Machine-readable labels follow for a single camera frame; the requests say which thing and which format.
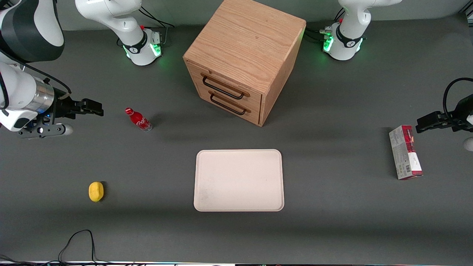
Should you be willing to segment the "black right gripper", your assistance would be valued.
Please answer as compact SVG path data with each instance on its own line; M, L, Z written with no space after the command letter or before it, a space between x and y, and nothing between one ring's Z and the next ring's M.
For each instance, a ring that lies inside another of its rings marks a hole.
M79 114L94 114L97 116L104 116L104 111L102 110L102 104L88 99L84 98L82 100L82 108L80 106L81 102L80 101L75 101L72 100L71 97L67 97L64 99L57 99L54 107L54 117L55 118L69 118L69 119L75 119L76 115Z

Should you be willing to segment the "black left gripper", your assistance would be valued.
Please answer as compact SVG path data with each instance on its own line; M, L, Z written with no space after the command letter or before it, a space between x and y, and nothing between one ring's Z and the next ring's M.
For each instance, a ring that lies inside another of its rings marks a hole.
M473 132L472 122L468 121L468 117L472 118L473 112L473 95L469 95L461 99L456 105L454 111L451 111L449 114L453 121L460 127L455 125L452 126L452 131L468 131ZM417 119L416 132L418 134L433 130L433 129L445 129L450 128L450 123L448 117L445 113L441 111L434 111L427 114L425 117Z

